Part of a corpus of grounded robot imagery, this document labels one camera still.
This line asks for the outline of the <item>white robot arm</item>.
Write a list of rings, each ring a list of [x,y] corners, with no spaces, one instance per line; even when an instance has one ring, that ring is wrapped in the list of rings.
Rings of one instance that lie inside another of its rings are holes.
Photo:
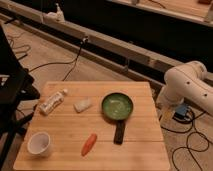
[[[172,107],[187,98],[205,112],[213,114],[213,87],[204,82],[206,74],[205,65],[199,61],[170,68],[164,74],[165,85],[158,95],[158,101],[164,107]]]

